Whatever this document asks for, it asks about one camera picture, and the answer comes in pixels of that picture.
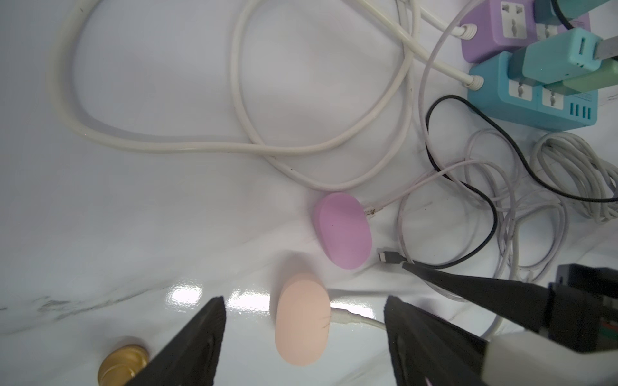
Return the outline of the teal charger with black cable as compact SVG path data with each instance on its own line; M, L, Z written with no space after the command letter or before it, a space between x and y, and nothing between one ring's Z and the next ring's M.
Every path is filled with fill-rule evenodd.
M563 19L571 21L605 3L608 3L608 0L536 0L534 1L534 20L538 24L558 26L562 24L562 21L556 13L555 5L558 6Z

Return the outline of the teal power strip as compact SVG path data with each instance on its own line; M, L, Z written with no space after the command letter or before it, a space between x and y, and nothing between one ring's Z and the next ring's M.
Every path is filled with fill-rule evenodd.
M484 83L468 91L468 100L483 114L498 120L550 132L564 132L595 125L598 93L564 96L542 85L530 86L508 78L512 54L504 51L470 69Z

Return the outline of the purple earbud case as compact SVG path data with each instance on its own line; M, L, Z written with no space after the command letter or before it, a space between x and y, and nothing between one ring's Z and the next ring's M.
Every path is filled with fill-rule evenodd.
M361 203L343 192L318 202L312 216L320 245L329 260L344 270L360 268L371 255L373 240Z

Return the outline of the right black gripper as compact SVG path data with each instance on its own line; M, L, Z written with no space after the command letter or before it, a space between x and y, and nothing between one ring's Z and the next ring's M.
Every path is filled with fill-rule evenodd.
M560 265L547 289L444 273L419 264L404 263L402 268L527 330L539 332L546 326L547 338L575 352L617 349L616 270Z

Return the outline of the green charger plug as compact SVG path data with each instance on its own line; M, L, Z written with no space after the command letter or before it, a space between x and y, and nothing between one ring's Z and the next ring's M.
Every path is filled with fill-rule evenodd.
M544 88L565 96L608 88L618 84L617 66L617 60L606 59L595 72L545 85Z

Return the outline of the peach earbud case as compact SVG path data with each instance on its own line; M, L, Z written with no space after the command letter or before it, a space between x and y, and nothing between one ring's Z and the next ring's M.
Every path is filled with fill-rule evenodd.
M328 344L331 324L328 291L317 276L299 273L283 286L275 320L275 345L289 364L315 363Z

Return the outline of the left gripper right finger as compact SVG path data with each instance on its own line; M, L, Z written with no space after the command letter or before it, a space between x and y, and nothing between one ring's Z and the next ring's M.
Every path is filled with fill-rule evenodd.
M485 339L395 296L384 319L396 384L484 384Z

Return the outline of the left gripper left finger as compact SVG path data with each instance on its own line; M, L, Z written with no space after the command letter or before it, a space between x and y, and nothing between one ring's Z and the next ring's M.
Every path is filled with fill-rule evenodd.
M213 385L225 333L223 297L210 299L129 385Z

